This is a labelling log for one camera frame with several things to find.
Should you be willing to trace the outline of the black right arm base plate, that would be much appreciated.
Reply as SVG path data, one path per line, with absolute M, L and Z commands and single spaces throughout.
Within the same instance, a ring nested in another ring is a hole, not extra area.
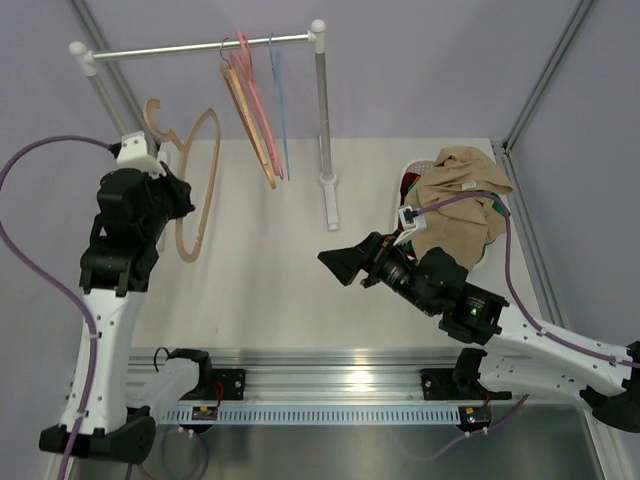
M 426 368 L 420 371 L 423 399 L 429 401 L 511 400 L 509 391 L 491 391 L 479 380 L 457 373 L 454 368 Z

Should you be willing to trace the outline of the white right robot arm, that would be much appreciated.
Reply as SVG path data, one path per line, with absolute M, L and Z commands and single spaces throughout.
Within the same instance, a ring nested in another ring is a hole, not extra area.
M 639 430 L 639 345 L 607 344 L 531 316 L 514 299 L 467 282 L 468 272 L 439 247 L 410 259 L 392 236 L 371 233 L 318 260 L 344 286 L 360 272 L 365 288 L 382 283 L 465 344 L 452 373 L 464 397 L 482 390 L 556 396 L 601 423 Z

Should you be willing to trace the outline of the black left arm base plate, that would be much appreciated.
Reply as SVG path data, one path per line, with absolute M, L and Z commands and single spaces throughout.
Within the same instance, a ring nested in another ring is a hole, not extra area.
M 244 369 L 213 369 L 205 375 L 199 399 L 242 401 L 246 386 Z

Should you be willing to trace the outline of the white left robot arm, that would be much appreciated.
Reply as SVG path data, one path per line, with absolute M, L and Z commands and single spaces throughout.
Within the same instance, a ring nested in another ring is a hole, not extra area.
M 159 258 L 157 243 L 167 223 L 194 211 L 190 193 L 169 170 L 122 168 L 101 179 L 100 211 L 80 260 L 85 323 L 77 369 L 61 419 L 40 434 L 41 451 L 139 465 L 162 417 L 188 395 L 202 399 L 212 392 L 209 355 L 176 349 L 139 396 L 126 395 L 133 333 Z

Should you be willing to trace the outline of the beige t shirt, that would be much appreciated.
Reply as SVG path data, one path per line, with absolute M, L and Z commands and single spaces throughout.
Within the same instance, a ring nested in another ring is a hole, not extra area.
M 404 203 L 426 208 L 456 201 L 423 215 L 426 229 L 411 239 L 415 255 L 422 258 L 429 250 L 440 248 L 458 265 L 472 270 L 482 260 L 485 247 L 506 232 L 504 210 L 494 198 L 512 192 L 511 181 L 482 150 L 470 146 L 442 149 Z

